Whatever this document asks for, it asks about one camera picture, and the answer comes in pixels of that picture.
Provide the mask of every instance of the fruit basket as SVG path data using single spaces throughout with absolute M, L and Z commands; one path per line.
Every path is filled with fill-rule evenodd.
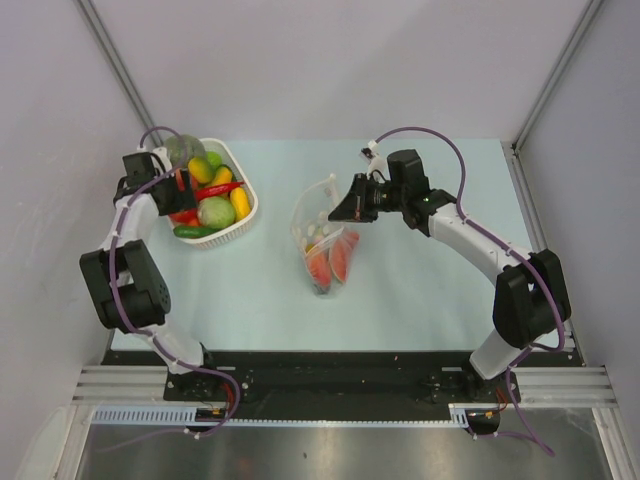
M 200 250 L 207 250 L 213 247 L 217 247 L 218 245 L 222 245 L 223 243 L 226 243 L 229 240 L 233 240 L 234 238 L 238 238 L 240 235 L 249 231 L 249 229 L 253 226 L 256 212 L 258 211 L 258 196 L 251 186 L 251 182 L 249 182 L 249 179 L 231 153 L 231 150 L 229 150 L 229 147 L 227 147 L 224 142 L 215 138 L 201 138 L 200 141 L 204 145 L 206 151 L 216 152 L 218 155 L 220 155 L 220 157 L 222 158 L 222 163 L 229 167 L 237 181 L 244 182 L 244 185 L 242 185 L 241 188 L 247 194 L 249 206 L 251 207 L 251 211 L 245 218 L 216 233 L 200 238 L 176 237 L 178 240 L 188 245 L 193 245 Z M 176 223 L 174 223 L 170 218 L 168 218 L 168 222 L 171 228 L 176 225 Z

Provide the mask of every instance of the gray wall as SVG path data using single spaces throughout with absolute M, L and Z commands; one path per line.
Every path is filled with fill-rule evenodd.
M 69 0 L 3 2 L 0 16 L 0 477 L 68 404 L 105 347 L 78 258 L 113 215 L 140 126 Z
M 579 341 L 640 445 L 640 2 L 606 3 L 522 152 Z
M 154 118 L 225 140 L 510 140 L 586 3 L 95 0 Z

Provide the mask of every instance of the yellow mango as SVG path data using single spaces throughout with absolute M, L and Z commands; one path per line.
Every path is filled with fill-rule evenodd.
M 247 192 L 242 187 L 234 188 L 229 195 L 231 205 L 236 211 L 236 222 L 239 222 L 251 212 L 251 206 L 249 205 L 249 197 Z

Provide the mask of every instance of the white robotic arm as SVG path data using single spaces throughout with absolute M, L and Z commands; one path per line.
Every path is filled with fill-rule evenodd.
M 170 167 L 164 149 L 154 151 L 155 158 L 162 161 L 165 168 Z M 89 288 L 91 298 L 98 312 L 100 321 L 105 327 L 118 328 L 126 335 L 134 335 L 149 343 L 151 348 L 167 363 L 173 374 L 183 374 L 191 370 L 178 365 L 158 349 L 160 344 L 166 352 L 171 352 L 182 362 L 200 366 L 203 364 L 203 348 L 178 325 L 172 324 L 168 318 L 171 300 L 168 289 L 149 255 L 145 242 L 157 218 L 163 214 L 179 211 L 183 207 L 195 206 L 189 201 L 193 196 L 190 189 L 178 191 L 174 177 L 163 180 L 150 193 L 138 195 L 132 203 L 132 192 L 141 183 L 156 175 L 151 154 L 139 152 L 124 158 L 129 174 L 122 182 L 116 194 L 116 214 L 109 230 L 109 235 L 100 245 L 99 250 L 87 253 L 80 259 L 80 267 Z M 127 221 L 117 234 L 116 264 L 118 265 L 117 287 L 127 316 L 138 331 L 151 335 L 131 332 L 123 324 L 114 305 L 110 288 L 107 264 L 113 235 L 123 211 L 127 209 Z
M 379 212 L 401 212 L 405 223 L 445 243 L 469 260 L 495 286 L 495 329 L 475 350 L 469 364 L 481 381 L 494 379 L 540 336 L 556 328 L 552 308 L 530 272 L 512 254 L 526 260 L 552 292 L 562 320 L 571 315 L 558 257 L 544 250 L 530 253 L 523 247 L 505 251 L 489 238 L 487 229 L 472 227 L 458 213 L 456 198 L 432 189 L 415 150 L 392 153 L 387 159 L 390 180 L 382 178 L 382 162 L 371 145 L 362 151 L 370 161 L 367 174 L 354 176 L 349 193 L 329 215 L 340 222 L 373 222 Z M 488 235 L 478 231 L 483 229 Z
M 429 233 L 432 238 L 448 245 L 469 260 L 494 286 L 498 275 L 505 268 L 517 267 L 520 264 L 463 221 L 454 203 L 440 207 L 429 217 Z M 512 249 L 529 259 L 528 249 L 516 246 Z M 521 348 L 509 345 L 494 329 L 484 343 L 471 354 L 469 361 L 483 379 L 489 380 L 504 372 L 521 353 Z

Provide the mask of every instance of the watermelon slice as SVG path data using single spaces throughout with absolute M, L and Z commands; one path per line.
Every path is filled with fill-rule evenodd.
M 351 255 L 360 240 L 358 232 L 345 230 L 331 246 L 329 251 L 329 264 L 331 271 L 340 283 L 347 282 Z
M 331 268 L 329 259 L 325 251 L 311 253 L 307 257 L 307 268 L 313 277 L 316 287 L 320 293 L 327 293 L 331 287 Z

